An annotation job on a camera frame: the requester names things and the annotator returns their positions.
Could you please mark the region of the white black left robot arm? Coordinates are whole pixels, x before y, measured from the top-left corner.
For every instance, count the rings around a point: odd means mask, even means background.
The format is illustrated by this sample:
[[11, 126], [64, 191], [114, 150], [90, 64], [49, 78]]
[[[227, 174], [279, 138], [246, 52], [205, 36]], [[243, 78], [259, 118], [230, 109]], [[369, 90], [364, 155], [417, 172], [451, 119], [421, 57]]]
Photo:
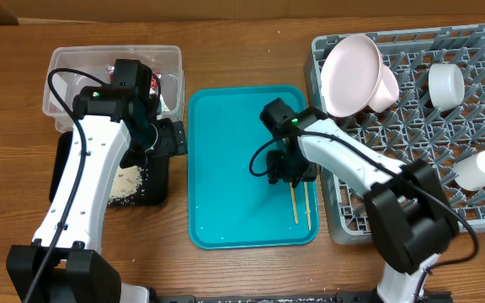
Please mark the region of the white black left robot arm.
[[150, 287], [122, 282], [101, 255], [104, 215], [118, 168], [187, 152], [180, 121], [158, 120], [148, 89], [85, 87], [75, 97], [72, 141], [51, 208], [6, 268], [23, 302], [153, 302]]

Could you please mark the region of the white plastic cup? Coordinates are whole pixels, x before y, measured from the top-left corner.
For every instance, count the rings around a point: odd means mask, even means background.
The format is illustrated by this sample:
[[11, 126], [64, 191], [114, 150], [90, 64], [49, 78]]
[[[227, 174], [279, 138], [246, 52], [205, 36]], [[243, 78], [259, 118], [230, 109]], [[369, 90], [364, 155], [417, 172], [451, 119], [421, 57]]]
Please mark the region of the white plastic cup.
[[485, 151], [461, 160], [453, 166], [455, 182], [463, 189], [478, 191], [485, 187]]

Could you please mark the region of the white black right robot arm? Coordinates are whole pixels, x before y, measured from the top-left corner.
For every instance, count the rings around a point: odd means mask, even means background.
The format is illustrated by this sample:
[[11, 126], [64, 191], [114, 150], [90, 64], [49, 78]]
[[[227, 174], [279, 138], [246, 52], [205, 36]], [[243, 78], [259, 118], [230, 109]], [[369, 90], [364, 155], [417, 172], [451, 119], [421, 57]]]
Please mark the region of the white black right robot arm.
[[334, 301], [453, 300], [449, 292], [424, 289], [461, 222], [427, 162], [406, 164], [373, 151], [316, 108], [296, 113], [276, 100], [264, 107], [259, 118], [278, 145], [266, 157], [270, 183], [284, 181], [296, 187], [315, 179], [316, 168], [322, 167], [363, 199], [371, 238], [385, 268], [373, 290], [338, 292]]

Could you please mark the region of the white paper napkin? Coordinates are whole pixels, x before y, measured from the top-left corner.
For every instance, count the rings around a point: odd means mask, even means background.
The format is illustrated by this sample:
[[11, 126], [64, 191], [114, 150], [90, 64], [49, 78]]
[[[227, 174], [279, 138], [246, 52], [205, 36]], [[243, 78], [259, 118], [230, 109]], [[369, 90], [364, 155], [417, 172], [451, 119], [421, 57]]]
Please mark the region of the white paper napkin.
[[160, 103], [159, 103], [158, 113], [161, 114], [161, 113], [164, 113], [164, 112], [169, 112], [170, 108], [168, 107], [168, 105], [165, 102], [164, 97], [162, 95], [160, 95], [159, 100], [160, 100]]

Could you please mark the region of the grey-green ceramic bowl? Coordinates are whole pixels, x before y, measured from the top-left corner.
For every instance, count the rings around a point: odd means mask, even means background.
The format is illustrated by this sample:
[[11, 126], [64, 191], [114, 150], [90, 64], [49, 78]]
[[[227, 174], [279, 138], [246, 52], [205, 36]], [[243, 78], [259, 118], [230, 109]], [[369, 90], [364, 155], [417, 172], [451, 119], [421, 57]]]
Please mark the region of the grey-green ceramic bowl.
[[429, 69], [429, 97], [433, 106], [442, 111], [462, 104], [465, 84], [456, 64], [437, 63]]

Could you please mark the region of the pink bowl with rice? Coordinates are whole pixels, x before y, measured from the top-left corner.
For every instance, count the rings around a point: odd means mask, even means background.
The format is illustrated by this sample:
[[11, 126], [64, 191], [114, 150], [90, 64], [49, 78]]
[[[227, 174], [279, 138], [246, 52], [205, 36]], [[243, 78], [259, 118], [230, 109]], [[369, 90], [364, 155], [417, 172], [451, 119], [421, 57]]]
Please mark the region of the pink bowl with rice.
[[399, 98], [397, 79], [388, 66], [383, 65], [382, 77], [373, 99], [368, 103], [370, 108], [381, 113], [391, 107]]

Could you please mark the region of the wooden chopstick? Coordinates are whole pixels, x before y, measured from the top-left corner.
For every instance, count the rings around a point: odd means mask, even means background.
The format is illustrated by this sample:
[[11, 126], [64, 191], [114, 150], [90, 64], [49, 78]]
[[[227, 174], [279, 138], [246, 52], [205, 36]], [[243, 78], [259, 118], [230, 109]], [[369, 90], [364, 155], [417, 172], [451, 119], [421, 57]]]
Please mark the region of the wooden chopstick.
[[310, 203], [309, 203], [309, 191], [307, 182], [303, 183], [304, 185], [304, 193], [305, 193], [305, 206], [306, 206], [306, 219], [308, 224], [308, 230], [312, 229], [312, 218], [311, 218], [311, 210], [310, 210]]
[[291, 198], [294, 222], [295, 222], [296, 225], [298, 225], [299, 218], [298, 218], [298, 211], [297, 211], [297, 205], [296, 205], [296, 195], [295, 195], [295, 190], [293, 188], [292, 183], [290, 183], [289, 189], [290, 189], [290, 198]]

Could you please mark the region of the large white round plate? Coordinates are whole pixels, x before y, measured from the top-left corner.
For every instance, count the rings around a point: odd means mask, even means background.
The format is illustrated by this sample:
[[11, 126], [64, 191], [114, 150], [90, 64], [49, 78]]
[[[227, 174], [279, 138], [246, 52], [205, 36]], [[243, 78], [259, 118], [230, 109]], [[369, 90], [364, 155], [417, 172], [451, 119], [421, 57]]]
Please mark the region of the large white round plate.
[[382, 79], [383, 61], [365, 35], [350, 35], [332, 48], [321, 71], [321, 95], [329, 114], [347, 117], [365, 108]]

